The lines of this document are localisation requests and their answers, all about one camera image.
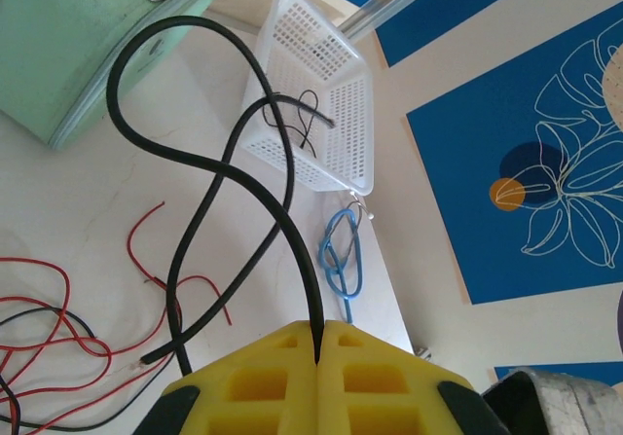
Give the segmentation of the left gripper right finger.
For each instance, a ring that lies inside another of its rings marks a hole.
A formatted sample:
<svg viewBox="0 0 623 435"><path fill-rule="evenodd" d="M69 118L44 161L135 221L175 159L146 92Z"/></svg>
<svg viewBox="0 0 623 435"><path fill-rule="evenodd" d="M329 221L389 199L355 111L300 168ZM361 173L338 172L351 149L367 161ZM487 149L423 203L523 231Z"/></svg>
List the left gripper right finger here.
<svg viewBox="0 0 623 435"><path fill-rule="evenodd" d="M317 365L319 434L495 434L496 417L460 375L338 321Z"/></svg>

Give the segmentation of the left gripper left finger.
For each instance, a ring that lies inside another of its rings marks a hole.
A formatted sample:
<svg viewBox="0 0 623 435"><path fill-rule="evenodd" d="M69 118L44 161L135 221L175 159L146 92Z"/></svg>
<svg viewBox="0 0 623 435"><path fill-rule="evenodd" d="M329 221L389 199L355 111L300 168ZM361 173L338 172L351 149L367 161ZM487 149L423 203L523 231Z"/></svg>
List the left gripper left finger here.
<svg viewBox="0 0 623 435"><path fill-rule="evenodd" d="M315 434L311 327L296 321L171 383L142 434Z"/></svg>

